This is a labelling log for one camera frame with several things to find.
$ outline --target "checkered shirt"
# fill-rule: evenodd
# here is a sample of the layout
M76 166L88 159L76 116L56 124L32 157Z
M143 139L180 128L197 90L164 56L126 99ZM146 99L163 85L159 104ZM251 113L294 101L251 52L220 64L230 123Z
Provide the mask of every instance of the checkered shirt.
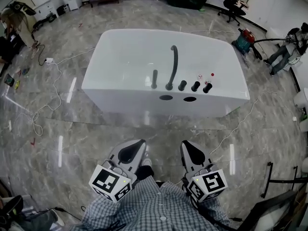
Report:
M229 224L217 198L202 205L215 220ZM87 208L81 224L72 226L70 231L101 231L117 220L120 225L126 224L121 231L223 230L202 217L179 187L165 182L159 188L153 177L148 177L140 181L118 203L98 197Z

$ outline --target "black oval hole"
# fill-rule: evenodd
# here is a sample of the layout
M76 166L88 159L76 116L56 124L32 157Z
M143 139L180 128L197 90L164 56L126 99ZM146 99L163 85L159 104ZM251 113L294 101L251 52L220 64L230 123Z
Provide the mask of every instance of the black oval hole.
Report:
M173 97L170 95L163 95L163 96L160 96L159 99L167 101L167 100L173 99Z
M195 97L187 97L187 98L184 98L184 101L185 102L193 102L193 101L196 101L197 99Z

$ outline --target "black office chair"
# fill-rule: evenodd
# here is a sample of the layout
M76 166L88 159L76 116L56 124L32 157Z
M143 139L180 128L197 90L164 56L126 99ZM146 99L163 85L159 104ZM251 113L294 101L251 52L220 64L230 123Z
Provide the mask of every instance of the black office chair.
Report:
M246 15L246 13L242 10L244 5L242 4L241 7L237 7L235 4L237 3L237 0L224 0L223 4L226 8L228 8L228 11L219 11L218 15L225 14L229 16L228 23L231 21L231 18L233 18L237 23L238 26L240 25L240 22L236 19L236 16L243 16Z

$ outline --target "red and green vacuum cleaner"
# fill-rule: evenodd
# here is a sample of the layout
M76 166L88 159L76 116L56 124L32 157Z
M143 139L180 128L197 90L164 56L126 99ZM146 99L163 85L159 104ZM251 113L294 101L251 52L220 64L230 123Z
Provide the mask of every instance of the red and green vacuum cleaner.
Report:
M284 38L283 39L282 38L279 38L279 39L278 38L274 38L274 39L269 38L269 39L261 39L261 40L255 41L255 37L253 36L253 34L249 30L239 29L239 31L241 32L241 34L237 38L237 40L232 42L232 45L234 45L243 55L248 53L250 51L250 48L252 48L256 58L258 58L260 60L262 60L262 56L258 52L258 50L255 48L256 43L263 42L263 41L285 40Z

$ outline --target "curved faucet spout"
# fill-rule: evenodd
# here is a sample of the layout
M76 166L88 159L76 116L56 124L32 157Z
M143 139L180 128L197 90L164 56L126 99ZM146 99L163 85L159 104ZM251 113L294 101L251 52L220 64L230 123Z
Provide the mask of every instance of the curved faucet spout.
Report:
M167 89L167 90L172 90L172 88L173 88L172 83L173 83L175 74L177 73L178 62L179 62L178 48L177 48L175 45L172 45L172 46L171 46L171 50L172 50L173 53L174 53L174 61L173 61L173 70L172 70L172 74L171 74L170 80L169 80L169 82L166 84L166 89Z

